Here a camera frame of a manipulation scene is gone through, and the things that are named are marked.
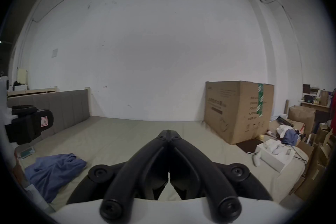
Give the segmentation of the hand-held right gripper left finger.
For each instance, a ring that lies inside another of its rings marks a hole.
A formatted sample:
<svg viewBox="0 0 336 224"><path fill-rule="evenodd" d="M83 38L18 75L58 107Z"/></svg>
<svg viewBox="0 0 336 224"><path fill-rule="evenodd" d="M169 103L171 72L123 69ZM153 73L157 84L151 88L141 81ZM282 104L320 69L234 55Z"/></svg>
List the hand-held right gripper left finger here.
<svg viewBox="0 0 336 224"><path fill-rule="evenodd" d="M102 199L99 214L105 222L128 223L134 199L158 200L168 183L168 139L169 130L163 130L127 162L91 167L67 205Z"/></svg>

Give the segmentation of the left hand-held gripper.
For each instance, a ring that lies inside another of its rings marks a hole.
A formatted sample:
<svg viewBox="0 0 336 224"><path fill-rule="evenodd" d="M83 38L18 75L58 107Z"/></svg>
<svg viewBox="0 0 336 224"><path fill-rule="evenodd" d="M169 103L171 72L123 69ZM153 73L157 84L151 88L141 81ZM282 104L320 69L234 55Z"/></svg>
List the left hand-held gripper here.
<svg viewBox="0 0 336 224"><path fill-rule="evenodd" d="M0 78L0 148L6 163L16 163L11 143L26 144L41 136L53 126L54 116L49 109L37 109L34 105L7 105L7 76Z"/></svg>

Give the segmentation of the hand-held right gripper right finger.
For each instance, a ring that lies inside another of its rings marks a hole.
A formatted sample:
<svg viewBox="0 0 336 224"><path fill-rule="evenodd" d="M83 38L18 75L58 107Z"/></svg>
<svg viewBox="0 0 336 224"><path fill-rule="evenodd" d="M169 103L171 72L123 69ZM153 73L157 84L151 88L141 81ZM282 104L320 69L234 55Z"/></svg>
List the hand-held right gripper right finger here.
<svg viewBox="0 0 336 224"><path fill-rule="evenodd" d="M238 197L273 201L263 184L241 163L221 164L170 130L170 182L182 200L206 197L215 223L242 213Z"/></svg>

